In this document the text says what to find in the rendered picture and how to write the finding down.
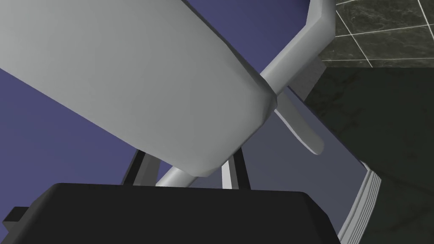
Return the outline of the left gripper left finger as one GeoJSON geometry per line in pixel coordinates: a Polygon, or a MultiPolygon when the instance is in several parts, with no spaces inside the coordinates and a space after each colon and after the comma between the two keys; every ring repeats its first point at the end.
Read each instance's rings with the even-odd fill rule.
{"type": "Polygon", "coordinates": [[[122,185],[156,186],[161,160],[137,150],[132,158],[122,185]]]}

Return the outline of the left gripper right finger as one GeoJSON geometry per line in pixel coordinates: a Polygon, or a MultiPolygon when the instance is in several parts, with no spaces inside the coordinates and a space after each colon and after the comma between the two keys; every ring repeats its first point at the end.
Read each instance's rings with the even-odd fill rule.
{"type": "Polygon", "coordinates": [[[223,189],[251,190],[245,158],[241,148],[222,165],[221,171],[223,189]]]}

